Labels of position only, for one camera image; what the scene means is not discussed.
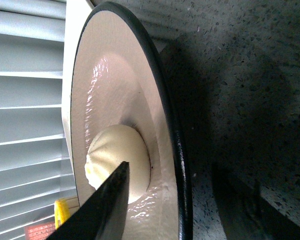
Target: blind slat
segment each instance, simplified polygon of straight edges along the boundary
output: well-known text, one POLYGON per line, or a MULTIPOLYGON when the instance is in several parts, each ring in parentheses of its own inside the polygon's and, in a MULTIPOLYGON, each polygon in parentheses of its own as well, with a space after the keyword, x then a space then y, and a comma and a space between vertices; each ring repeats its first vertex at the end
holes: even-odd
POLYGON ((71 175, 72 168, 70 164, 65 167, 62 168, 62 161, 52 161, 0 171, 0 191, 51 178, 59 178, 61 175, 71 175))
POLYGON ((0 171, 68 159, 67 155, 62 155, 64 144, 64 139, 57 138, 1 145, 0 171))
POLYGON ((62 80, 0 76, 0 109, 61 107, 62 80))
POLYGON ((21 201, 15 204, 7 205, 5 207, 0 207, 0 220, 8 218, 10 216, 25 213, 27 211, 33 211, 45 206, 53 205, 55 200, 61 198, 61 194, 65 198, 77 195, 76 190, 71 189, 61 192, 55 192, 39 198, 29 199, 27 201, 21 201))
POLYGON ((65 41, 65 20, 0 11, 0 34, 65 41))
POLYGON ((36 210, 28 211, 23 214, 11 216, 0 221, 0 233, 6 230, 13 229, 17 226, 24 226, 33 220, 45 218, 54 215, 54 206, 39 208, 36 210))
POLYGON ((0 191, 0 207, 60 192, 61 178, 64 178, 68 181, 68 186, 65 186, 63 189, 71 190, 75 188, 73 186, 73 176, 61 176, 59 178, 35 182, 29 185, 9 188, 0 191))
POLYGON ((0 143, 63 133, 59 108, 0 110, 0 143))
POLYGON ((32 224, 36 224, 36 225, 44 224, 44 223, 54 222, 54 221, 55 221, 54 215, 50 215, 50 216, 47 216, 44 219, 40 219, 38 221, 27 222, 24 225, 17 225, 16 224, 16 227, 14 227, 12 229, 7 229, 6 231, 1 232, 0 233, 0 240, 10 240, 10 239, 12 239, 16 236, 24 234, 25 233, 24 227, 26 227, 26 226, 29 226, 29 225, 32 225, 32 224))
POLYGON ((4 77, 24 77, 41 79, 62 79, 62 71, 0 71, 4 77))
POLYGON ((50 0, 4 0, 0 1, 0 11, 66 19, 66 4, 50 0))
POLYGON ((64 43, 0 34, 0 72, 62 72, 64 43))

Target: white blind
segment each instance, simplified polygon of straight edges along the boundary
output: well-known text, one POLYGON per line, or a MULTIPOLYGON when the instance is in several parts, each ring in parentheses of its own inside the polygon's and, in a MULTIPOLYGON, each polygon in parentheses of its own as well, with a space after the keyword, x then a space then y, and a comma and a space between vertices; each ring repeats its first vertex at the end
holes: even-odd
POLYGON ((76 195, 61 117, 65 1, 0 0, 0 240, 76 195))

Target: plate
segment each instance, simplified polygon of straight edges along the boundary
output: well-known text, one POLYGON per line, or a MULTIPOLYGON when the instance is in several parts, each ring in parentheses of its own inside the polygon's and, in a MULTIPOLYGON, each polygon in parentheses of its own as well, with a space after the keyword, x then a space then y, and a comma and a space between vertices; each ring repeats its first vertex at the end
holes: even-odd
POLYGON ((95 189, 84 165, 93 138, 123 124, 149 153, 147 191, 128 205, 122 239, 192 239, 192 192, 185 142, 159 54, 125 7, 104 2, 89 15, 72 76, 71 144, 79 204, 95 189))

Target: speckled surface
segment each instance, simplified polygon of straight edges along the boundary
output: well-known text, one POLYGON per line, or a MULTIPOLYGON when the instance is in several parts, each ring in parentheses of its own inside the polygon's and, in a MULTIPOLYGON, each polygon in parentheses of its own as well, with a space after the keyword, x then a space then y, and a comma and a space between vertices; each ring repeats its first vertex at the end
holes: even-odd
POLYGON ((164 19, 155 38, 169 40, 161 56, 191 162, 193 239, 226 238, 213 162, 251 187, 258 180, 300 226, 300 0, 116 2, 164 19))

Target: dough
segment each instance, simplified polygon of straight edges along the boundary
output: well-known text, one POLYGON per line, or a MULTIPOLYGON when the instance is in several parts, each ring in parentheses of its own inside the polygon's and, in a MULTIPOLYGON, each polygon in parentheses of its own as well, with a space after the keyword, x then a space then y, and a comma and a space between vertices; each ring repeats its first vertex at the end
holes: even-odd
POLYGON ((99 132, 86 156, 85 176, 89 184, 98 189, 123 161, 129 162, 130 167, 130 204, 146 192, 150 182, 147 146, 134 128, 112 125, 99 132))

